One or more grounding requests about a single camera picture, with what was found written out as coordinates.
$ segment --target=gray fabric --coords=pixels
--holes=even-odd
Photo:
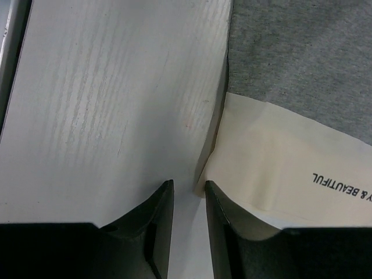
[[[229,92],[372,145],[372,1],[235,0]]]

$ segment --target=white surface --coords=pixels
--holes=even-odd
[[[34,0],[0,144],[0,222],[110,223],[176,184],[169,278],[212,278],[192,194],[228,0]]]

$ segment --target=paper tag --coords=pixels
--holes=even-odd
[[[206,180],[278,228],[372,226],[372,146],[267,102],[227,94]]]

